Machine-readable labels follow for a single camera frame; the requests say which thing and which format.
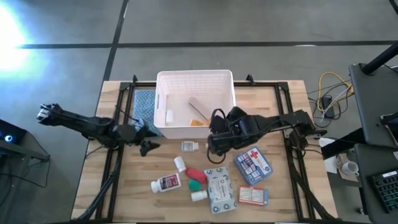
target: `blue box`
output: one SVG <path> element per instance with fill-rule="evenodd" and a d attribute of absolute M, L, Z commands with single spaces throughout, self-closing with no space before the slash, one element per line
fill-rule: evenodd
<path fill-rule="evenodd" d="M 257 146 L 235 156 L 234 162 L 249 185 L 254 185 L 272 174 L 271 165 Z"/>

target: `laundry basket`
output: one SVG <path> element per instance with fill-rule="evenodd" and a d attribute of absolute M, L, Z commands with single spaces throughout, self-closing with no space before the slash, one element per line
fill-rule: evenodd
<path fill-rule="evenodd" d="M 229 70 L 159 72 L 155 96 L 154 124 L 168 139 L 203 139 L 209 135 L 208 126 L 190 126 L 193 119 L 205 121 L 190 106 L 190 98 L 196 98 L 207 111 L 221 108 L 226 114 L 236 104 Z M 166 123 L 167 111 L 173 114 L 172 122 Z"/>

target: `wooden table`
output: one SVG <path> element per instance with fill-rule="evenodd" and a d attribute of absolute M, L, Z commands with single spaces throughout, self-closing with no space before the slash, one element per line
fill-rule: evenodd
<path fill-rule="evenodd" d="M 311 114 L 310 105 L 303 81 L 287 81 L 294 110 L 303 109 Z M 120 82 L 104 82 L 99 98 L 97 116 L 112 117 L 117 102 Z M 278 115 L 275 92 L 269 87 L 236 87 L 236 104 L 248 114 L 263 116 Z M 233 163 L 233 157 L 245 149 L 231 150 L 225 161 L 214 165 L 206 158 L 205 140 L 200 143 L 197 152 L 182 152 L 181 140 L 158 138 L 154 140 L 161 146 L 141 157 L 137 146 L 124 149 L 123 164 L 120 173 L 118 194 L 114 211 L 114 222 L 293 222 L 297 221 L 290 175 L 282 133 L 274 132 L 264 136 L 258 143 L 267 157 L 274 173 L 267 179 L 256 184 L 269 191 L 269 204 L 266 207 L 238 203 L 237 209 L 212 215 L 208 200 L 192 202 L 188 189 L 188 178 L 181 174 L 182 187 L 164 193 L 152 193 L 150 182 L 165 175 L 178 172 L 174 158 L 182 156 L 186 166 L 198 170 L 228 166 L 230 179 L 234 189 L 234 198 L 238 201 L 238 186 L 247 185 Z M 90 142 L 88 152 L 97 148 L 97 142 Z M 320 150 L 309 146 L 309 149 Z M 72 218 L 84 212 L 98 193 L 103 175 L 106 149 L 92 153 L 86 160 L 81 174 L 76 195 Z M 337 217 L 335 203 L 323 164 L 322 156 L 315 152 L 307 152 L 304 157 L 308 181 L 312 192 L 326 210 Z M 108 211 L 108 196 L 105 198 L 104 211 Z M 307 210 L 303 192 L 300 191 L 305 217 Z"/>

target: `concrete floor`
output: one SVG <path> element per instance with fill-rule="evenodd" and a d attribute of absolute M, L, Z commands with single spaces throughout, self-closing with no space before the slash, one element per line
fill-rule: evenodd
<path fill-rule="evenodd" d="M 111 43 L 123 0 L 0 1 L 0 119 L 29 130 L 51 154 L 49 186 L 22 184 L 13 223 L 70 218 L 87 141 L 61 127 L 39 125 L 41 103 L 59 103 L 85 116 L 95 113 L 109 49 L 12 50 L 12 44 Z M 398 16 L 382 0 L 131 0 L 120 43 L 211 41 L 394 40 Z M 110 80 L 155 80 L 162 70 L 230 69 L 235 80 L 305 80 L 318 88 L 326 71 L 349 79 L 348 65 L 368 62 L 388 46 L 118 49 Z M 337 83 L 325 77 L 324 86 Z M 332 92 L 336 97 L 344 88 Z M 355 99 L 333 121 L 328 136 L 360 127 Z M 44 181 L 45 167 L 30 178 Z M 331 181 L 339 217 L 366 221 L 354 187 Z"/>

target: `green object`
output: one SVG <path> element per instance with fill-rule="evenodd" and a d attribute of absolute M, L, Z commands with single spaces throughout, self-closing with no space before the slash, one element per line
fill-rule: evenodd
<path fill-rule="evenodd" d="M 190 190 L 200 190 L 200 183 L 199 182 L 197 182 L 197 181 L 195 181 L 195 180 L 193 180 L 193 179 L 190 179 L 189 180 L 189 189 Z"/>

